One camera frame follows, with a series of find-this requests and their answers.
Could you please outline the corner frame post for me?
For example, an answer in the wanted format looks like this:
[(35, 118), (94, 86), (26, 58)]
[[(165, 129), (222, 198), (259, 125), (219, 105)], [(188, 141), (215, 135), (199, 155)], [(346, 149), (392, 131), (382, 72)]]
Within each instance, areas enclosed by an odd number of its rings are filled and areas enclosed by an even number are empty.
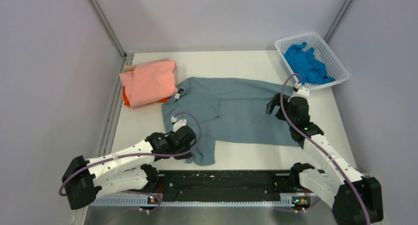
[(99, 1), (98, 0), (88, 0), (90, 5), (92, 6), (92, 9), (94, 13), (96, 14), (101, 26), (103, 27), (106, 35), (110, 39), (112, 45), (117, 50), (118, 54), (121, 56), (121, 58), (126, 58), (126, 52), (122, 48), (121, 43), (119, 42), (113, 28), (111, 27), (111, 24), (109, 23), (104, 11), (102, 10)]
[(339, 27), (341, 21), (343, 20), (346, 12), (348, 11), (348, 9), (350, 8), (351, 4), (353, 3), (354, 0), (345, 0), (340, 8), (340, 10), (338, 11), (336, 17), (334, 18), (331, 26), (329, 27), (326, 35), (324, 36), (324, 40), (325, 42), (329, 42), (334, 33), (336, 32), (337, 28)]

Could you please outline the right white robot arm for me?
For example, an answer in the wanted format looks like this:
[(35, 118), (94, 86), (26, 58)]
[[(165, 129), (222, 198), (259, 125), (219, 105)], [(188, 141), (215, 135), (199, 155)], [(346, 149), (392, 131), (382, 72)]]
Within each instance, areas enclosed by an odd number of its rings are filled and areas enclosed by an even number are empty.
[(276, 117), (289, 125), (291, 138), (322, 169), (309, 163), (291, 167), (290, 187), (316, 194), (331, 209), (339, 225), (371, 225), (384, 218), (382, 187), (375, 177), (367, 177), (351, 166), (329, 143), (323, 130), (311, 121), (308, 94), (301, 90), (292, 96), (276, 93), (266, 113), (275, 107)]

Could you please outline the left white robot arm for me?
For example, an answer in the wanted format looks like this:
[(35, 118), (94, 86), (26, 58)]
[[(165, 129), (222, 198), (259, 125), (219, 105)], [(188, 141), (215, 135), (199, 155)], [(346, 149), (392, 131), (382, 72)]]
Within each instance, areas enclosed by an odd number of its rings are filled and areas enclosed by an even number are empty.
[(105, 156), (75, 157), (62, 176), (59, 195), (67, 198), (71, 210), (92, 204), (97, 198), (129, 190), (155, 192), (158, 173), (153, 162), (187, 159), (197, 147), (200, 134), (182, 126), (167, 133), (154, 132), (144, 140)]

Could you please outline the right corner frame post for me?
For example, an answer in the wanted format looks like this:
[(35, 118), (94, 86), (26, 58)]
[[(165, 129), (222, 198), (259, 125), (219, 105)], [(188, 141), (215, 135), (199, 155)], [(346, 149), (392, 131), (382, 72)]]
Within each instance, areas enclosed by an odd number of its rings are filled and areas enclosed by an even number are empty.
[(331, 26), (329, 27), (326, 35), (324, 36), (324, 40), (325, 42), (329, 42), (334, 33), (336, 32), (337, 28), (339, 27), (341, 21), (343, 20), (346, 12), (348, 11), (348, 9), (350, 8), (351, 4), (353, 3), (354, 0), (345, 0), (340, 8), (340, 10), (338, 11), (336, 17), (334, 18)]

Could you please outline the left aluminium frame rail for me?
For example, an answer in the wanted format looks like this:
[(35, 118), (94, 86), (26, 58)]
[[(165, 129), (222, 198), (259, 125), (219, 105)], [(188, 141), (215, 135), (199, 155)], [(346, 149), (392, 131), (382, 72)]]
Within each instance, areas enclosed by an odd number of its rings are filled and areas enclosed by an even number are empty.
[(119, 74), (125, 70), (125, 65), (131, 65), (134, 58), (134, 53), (127, 53), (122, 58), (121, 66), (116, 70), (115, 82), (110, 92), (110, 100), (105, 114), (105, 119), (101, 129), (101, 135), (98, 141), (97, 157), (102, 157), (111, 152), (114, 136), (116, 133), (117, 123), (120, 115), (120, 110), (123, 103), (122, 86)]

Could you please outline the pink folded t shirt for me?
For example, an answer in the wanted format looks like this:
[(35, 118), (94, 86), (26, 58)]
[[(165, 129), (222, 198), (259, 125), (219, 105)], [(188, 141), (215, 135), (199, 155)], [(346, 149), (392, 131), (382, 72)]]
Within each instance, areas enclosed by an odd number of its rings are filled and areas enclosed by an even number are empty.
[(133, 71), (119, 74), (130, 107), (139, 107), (171, 97), (178, 92), (175, 80), (175, 61), (146, 62)]

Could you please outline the left corner frame post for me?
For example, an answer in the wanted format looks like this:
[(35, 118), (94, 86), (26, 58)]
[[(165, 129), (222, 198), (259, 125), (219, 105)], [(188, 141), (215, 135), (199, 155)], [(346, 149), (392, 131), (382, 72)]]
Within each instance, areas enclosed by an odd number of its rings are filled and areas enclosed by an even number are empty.
[(98, 0), (88, 0), (90, 5), (92, 6), (92, 9), (94, 13), (96, 14), (101, 26), (103, 27), (106, 35), (110, 39), (112, 45), (117, 50), (118, 54), (121, 56), (121, 58), (126, 58), (126, 52), (122, 48), (121, 43), (119, 42), (113, 28), (111, 27), (111, 24), (109, 23), (104, 11), (102, 10), (99, 1)]

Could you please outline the left controller board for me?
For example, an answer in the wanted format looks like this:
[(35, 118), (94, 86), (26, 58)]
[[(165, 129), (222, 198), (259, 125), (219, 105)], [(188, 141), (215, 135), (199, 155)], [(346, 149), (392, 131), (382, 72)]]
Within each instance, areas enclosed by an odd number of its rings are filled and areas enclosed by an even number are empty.
[(143, 206), (157, 206), (162, 204), (162, 197), (157, 195), (142, 195), (140, 198), (140, 204)]

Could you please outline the orange folded t shirt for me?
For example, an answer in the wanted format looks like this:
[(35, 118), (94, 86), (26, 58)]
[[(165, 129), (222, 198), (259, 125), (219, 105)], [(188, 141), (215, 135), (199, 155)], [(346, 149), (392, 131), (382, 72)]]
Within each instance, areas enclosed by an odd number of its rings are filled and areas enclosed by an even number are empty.
[[(126, 95), (126, 91), (125, 91), (125, 87), (124, 87), (124, 86), (122, 86), (122, 98), (123, 98), (123, 101), (124, 101), (124, 105), (125, 105), (125, 106), (130, 107), (131, 105), (130, 105), (130, 102), (129, 102), (128, 97), (127, 97), (127, 95)], [(170, 98), (169, 98), (169, 97), (167, 97), (167, 98), (160, 99), (160, 100), (158, 100), (157, 102), (158, 102), (158, 103), (165, 103), (165, 102), (167, 102), (169, 99), (170, 99)]]

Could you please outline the controller board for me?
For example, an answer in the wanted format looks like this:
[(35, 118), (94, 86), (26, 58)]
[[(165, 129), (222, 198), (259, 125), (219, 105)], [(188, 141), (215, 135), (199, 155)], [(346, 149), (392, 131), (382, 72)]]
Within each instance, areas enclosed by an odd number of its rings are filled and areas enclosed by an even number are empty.
[(292, 197), (292, 204), (295, 210), (308, 208), (311, 205), (311, 199), (308, 197)]
[(140, 198), (140, 204), (143, 206), (157, 206), (162, 204), (162, 197), (157, 195), (142, 195)]

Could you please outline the white plastic basket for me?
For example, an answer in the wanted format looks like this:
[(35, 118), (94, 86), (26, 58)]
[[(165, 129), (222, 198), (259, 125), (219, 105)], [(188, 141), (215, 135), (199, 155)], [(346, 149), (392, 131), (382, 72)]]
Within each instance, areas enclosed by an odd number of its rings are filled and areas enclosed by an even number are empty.
[[(288, 36), (275, 42), (275, 47), (279, 53), (280, 63), (285, 68), (285, 71), (288, 75), (292, 75), (294, 72), (286, 61), (284, 54), (292, 44), (302, 44), (303, 42), (307, 43), (307, 46), (304, 50), (308, 50), (313, 47), (315, 57), (326, 65), (328, 76), (335, 78), (335, 81), (322, 85), (311, 83), (304, 84), (308, 87), (308, 89), (311, 91), (324, 89), (335, 86), (337, 84), (341, 84), (349, 79), (349, 73), (347, 69), (344, 67), (344, 65), (341, 63), (329, 45), (324, 41), (324, 39), (315, 32)], [(300, 81), (299, 78), (299, 76), (294, 76), (292, 81), (296, 83)]]

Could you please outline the right controller board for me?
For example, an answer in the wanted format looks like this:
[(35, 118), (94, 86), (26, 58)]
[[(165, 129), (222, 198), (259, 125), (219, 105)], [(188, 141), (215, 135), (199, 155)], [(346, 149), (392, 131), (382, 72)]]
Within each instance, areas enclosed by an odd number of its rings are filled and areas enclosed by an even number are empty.
[(308, 208), (311, 205), (311, 199), (308, 197), (292, 197), (292, 204), (295, 210)]

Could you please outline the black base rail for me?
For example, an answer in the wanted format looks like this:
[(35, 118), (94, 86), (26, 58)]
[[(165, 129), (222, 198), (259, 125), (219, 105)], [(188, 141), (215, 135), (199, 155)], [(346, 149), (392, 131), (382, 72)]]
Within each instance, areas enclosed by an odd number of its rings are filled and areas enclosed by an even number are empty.
[(252, 202), (279, 201), (282, 193), (303, 193), (293, 184), (290, 170), (166, 170), (158, 172), (155, 192), (129, 190), (122, 193), (156, 194), (162, 201)]

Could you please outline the bright blue t shirt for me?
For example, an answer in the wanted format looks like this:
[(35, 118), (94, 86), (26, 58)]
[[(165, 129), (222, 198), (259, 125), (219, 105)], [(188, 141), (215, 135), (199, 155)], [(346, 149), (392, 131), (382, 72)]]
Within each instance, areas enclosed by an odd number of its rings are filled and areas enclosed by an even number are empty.
[(284, 54), (293, 72), (300, 74), (301, 83), (322, 85), (335, 81), (335, 78), (328, 76), (326, 65), (315, 57), (314, 48), (304, 50), (306, 46), (306, 42), (292, 44)]

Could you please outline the grey blue t shirt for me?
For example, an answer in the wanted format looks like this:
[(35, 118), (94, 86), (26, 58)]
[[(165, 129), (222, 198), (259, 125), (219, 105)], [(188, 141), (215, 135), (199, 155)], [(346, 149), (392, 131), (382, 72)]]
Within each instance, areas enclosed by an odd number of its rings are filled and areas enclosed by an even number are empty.
[(201, 136), (187, 163), (215, 164), (215, 143), (266, 144), (297, 147), (286, 122), (266, 113), (267, 104), (282, 89), (280, 84), (240, 78), (190, 77), (177, 86), (179, 98), (162, 104), (166, 131), (171, 118), (186, 119)]

